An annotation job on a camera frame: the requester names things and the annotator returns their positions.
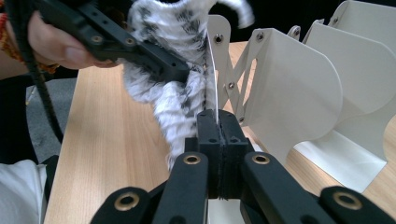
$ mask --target human hand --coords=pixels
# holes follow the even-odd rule
[[[14,46],[14,34],[10,33]],[[43,64],[59,64],[70,69],[81,69],[90,66],[113,67],[116,63],[110,60],[96,60],[85,47],[70,34],[46,24],[35,11],[29,21],[28,40],[34,50],[35,59]]]

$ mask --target wooden surface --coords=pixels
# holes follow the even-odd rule
[[[231,44],[234,62],[244,46]],[[113,191],[151,190],[168,177],[168,145],[151,106],[134,102],[123,88],[121,69],[88,68],[78,75],[45,223],[89,223]],[[395,119],[386,130],[385,150],[389,163],[363,194],[396,218]],[[339,185],[295,150],[286,168],[315,194]]]

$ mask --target orange bracelet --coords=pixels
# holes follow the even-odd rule
[[[0,0],[0,8],[4,5],[3,0]],[[17,52],[16,48],[9,42],[9,34],[7,32],[7,13],[3,13],[0,17],[0,50],[6,53],[9,57],[24,64],[23,58]],[[54,74],[59,64],[45,65],[43,63],[37,63],[37,67],[41,71]]]

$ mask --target white shirt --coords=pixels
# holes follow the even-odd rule
[[[0,164],[0,222],[43,223],[47,209],[45,165],[19,161]]]

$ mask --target black and white fabric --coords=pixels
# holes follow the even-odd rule
[[[154,106],[163,135],[170,145],[168,167],[184,152],[186,137],[196,135],[196,115],[215,108],[213,71],[207,68],[206,26],[208,13],[217,2],[234,9],[239,27],[253,23],[251,8],[245,0],[180,0],[165,3],[158,0],[137,0],[128,17],[131,34],[138,41],[149,41],[167,49],[187,62],[190,73],[185,84],[155,82],[150,74],[133,63],[124,65],[124,85],[128,93],[141,103]]]

